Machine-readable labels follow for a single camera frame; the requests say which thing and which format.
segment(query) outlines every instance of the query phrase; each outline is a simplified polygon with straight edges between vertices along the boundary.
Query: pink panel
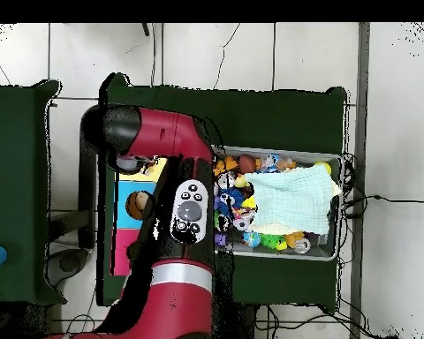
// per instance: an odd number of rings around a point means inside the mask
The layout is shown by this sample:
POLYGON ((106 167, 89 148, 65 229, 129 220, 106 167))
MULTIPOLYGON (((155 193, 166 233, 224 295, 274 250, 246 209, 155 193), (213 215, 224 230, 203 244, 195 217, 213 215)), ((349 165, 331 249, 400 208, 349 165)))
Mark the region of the pink panel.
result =
POLYGON ((136 229, 117 229, 114 275, 129 275, 129 259, 125 252, 127 247, 137 240, 139 232, 136 229))

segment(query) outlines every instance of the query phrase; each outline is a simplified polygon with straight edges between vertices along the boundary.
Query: yellow panel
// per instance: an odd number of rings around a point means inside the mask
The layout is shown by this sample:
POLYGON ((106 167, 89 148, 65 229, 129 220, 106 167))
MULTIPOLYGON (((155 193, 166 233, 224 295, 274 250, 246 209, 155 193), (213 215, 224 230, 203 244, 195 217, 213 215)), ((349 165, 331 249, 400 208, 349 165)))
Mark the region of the yellow panel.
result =
POLYGON ((149 175, 146 176, 141 173, 132 174, 127 176, 126 174, 119 174, 120 181, 138 181, 138 182, 157 182, 160 175, 162 174, 163 167, 165 166, 166 159, 159 158, 157 164, 149 168, 149 175))

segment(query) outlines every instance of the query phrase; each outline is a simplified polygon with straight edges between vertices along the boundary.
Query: green toy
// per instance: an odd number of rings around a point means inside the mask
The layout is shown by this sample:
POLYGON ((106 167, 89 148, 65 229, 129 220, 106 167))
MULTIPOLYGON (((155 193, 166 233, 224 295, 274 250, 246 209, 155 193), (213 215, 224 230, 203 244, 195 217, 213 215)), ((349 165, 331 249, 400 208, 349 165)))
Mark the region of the green toy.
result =
POLYGON ((287 243, 282 235, 261 234, 261 244, 278 251, 287 248, 287 243))

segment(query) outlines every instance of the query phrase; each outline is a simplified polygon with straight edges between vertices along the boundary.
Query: blue panel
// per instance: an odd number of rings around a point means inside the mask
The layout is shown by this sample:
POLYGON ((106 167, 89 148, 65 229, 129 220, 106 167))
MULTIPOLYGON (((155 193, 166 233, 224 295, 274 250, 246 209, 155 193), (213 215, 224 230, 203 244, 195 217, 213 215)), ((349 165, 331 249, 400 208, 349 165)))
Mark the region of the blue panel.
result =
POLYGON ((117 187, 117 229, 139 229, 142 221, 135 220, 125 211, 125 202, 132 192, 154 193, 155 183, 119 181, 117 187))

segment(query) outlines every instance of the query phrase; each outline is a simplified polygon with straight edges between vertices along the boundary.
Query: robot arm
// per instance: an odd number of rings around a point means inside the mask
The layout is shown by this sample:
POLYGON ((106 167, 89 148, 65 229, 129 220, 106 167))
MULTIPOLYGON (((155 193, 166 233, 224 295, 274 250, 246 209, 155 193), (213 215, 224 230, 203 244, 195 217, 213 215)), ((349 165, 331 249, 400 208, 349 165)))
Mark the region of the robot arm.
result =
MULTIPOLYGON (((89 109, 81 129, 96 152, 101 148, 108 151, 110 166, 120 172, 138 171, 141 161, 155 155, 170 157, 165 166, 170 180, 163 184, 156 204, 158 237, 140 244, 155 259, 149 262, 152 281, 141 316, 122 334, 82 333, 69 339, 209 336, 214 261, 213 154, 201 127, 193 118, 178 113, 119 105, 89 109)), ((126 286, 117 306, 124 298, 127 303, 132 301, 138 287, 126 286)), ((52 335, 45 339, 66 338, 52 335)))

